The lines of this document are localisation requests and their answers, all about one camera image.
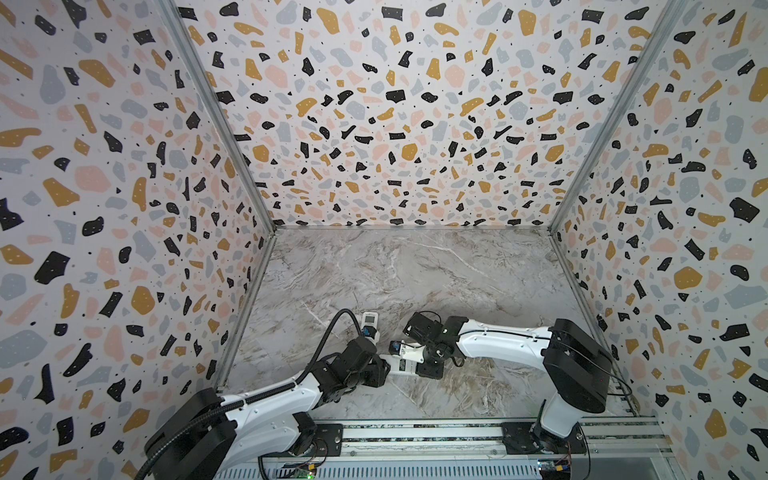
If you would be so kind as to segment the red and white remote control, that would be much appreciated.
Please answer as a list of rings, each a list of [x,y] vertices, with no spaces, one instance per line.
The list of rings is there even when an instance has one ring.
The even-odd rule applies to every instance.
[[[416,367],[419,365],[418,362],[415,362],[413,360],[403,359],[401,357],[392,356],[392,355],[381,355],[380,358],[389,365],[390,376],[393,376],[393,375],[409,376],[409,377],[417,376]]]

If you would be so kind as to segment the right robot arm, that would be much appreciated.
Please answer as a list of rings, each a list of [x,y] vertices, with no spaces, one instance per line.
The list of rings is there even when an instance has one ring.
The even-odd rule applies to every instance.
[[[582,418],[606,409],[610,354],[568,319],[559,318],[550,327],[518,328],[462,316],[440,322],[417,312],[403,333],[406,339],[392,341],[388,348],[394,372],[440,380],[448,361],[459,368],[468,359],[492,359],[548,375],[555,394],[543,402],[526,433],[509,435],[505,443],[514,452],[574,450],[570,438]]]

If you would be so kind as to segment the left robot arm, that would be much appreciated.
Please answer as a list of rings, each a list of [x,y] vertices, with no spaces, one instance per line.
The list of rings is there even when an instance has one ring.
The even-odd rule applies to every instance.
[[[310,413],[358,387],[379,388],[390,364],[363,336],[340,353],[314,359],[301,373],[266,388],[195,393],[147,441],[139,479],[212,479],[263,456],[299,456],[317,431]]]

